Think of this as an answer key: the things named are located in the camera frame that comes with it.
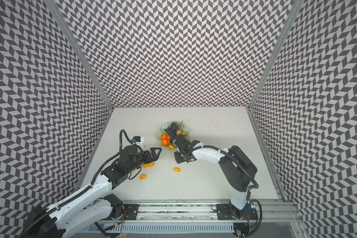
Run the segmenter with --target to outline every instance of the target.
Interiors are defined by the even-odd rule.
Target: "chevron patterned wall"
[[[293,0],[56,0],[115,107],[242,106]]]
[[[42,1],[0,0],[0,237],[73,191],[108,115]]]
[[[253,108],[311,237],[357,237],[357,0],[306,0]]]

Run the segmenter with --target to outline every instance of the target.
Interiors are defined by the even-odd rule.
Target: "white tabletop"
[[[251,198],[278,198],[245,107],[115,108],[83,185],[90,183],[100,165],[118,152],[121,129],[125,129],[130,138],[144,137],[144,149],[162,147],[161,140],[156,138],[157,130],[173,120],[183,120],[190,129],[191,140],[218,148],[240,147],[258,169],[255,180],[259,188],[252,190]],[[123,147],[126,145],[128,142],[124,138]],[[217,164],[203,160],[177,164],[174,151],[176,149],[163,147],[155,166],[142,168],[135,179],[126,180],[115,188],[114,194],[122,200],[231,198],[232,187]],[[181,172],[174,172],[174,167],[179,167]],[[140,180],[141,174],[146,174],[147,178]]]

